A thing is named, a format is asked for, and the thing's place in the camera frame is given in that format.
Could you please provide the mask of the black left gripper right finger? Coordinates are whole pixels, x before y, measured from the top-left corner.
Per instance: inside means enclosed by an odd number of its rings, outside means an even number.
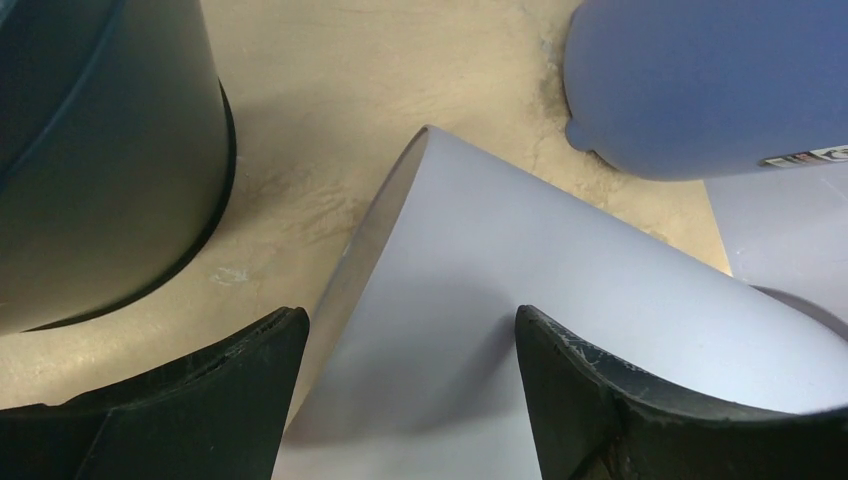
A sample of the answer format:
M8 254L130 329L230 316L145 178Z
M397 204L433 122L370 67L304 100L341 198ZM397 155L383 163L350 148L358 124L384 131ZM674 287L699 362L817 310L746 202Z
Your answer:
M843 479L847 412L788 414L666 381L519 307L515 340L546 479Z

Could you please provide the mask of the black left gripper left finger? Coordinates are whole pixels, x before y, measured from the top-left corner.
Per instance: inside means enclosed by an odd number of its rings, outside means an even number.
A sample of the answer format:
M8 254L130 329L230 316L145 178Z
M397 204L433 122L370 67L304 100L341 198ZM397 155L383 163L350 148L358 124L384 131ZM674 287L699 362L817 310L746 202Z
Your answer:
M152 370L1 413L5 479L267 479L310 322L280 308Z

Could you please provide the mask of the white grey cylindrical bin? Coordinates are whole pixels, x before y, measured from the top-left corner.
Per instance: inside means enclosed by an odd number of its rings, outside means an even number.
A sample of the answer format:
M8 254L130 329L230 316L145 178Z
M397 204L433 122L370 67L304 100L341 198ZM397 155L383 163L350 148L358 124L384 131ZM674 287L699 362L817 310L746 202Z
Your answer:
M274 477L546 479L517 357L523 305L702 394L847 412L831 324L425 127L314 314L344 330L293 406Z

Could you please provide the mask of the blue plastic bucket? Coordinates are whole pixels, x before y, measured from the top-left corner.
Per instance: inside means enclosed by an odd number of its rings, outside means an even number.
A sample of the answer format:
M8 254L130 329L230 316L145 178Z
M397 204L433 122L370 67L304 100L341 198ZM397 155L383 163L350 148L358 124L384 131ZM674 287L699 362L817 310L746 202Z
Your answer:
M843 1L585 1L566 137L626 173L695 180L847 160Z

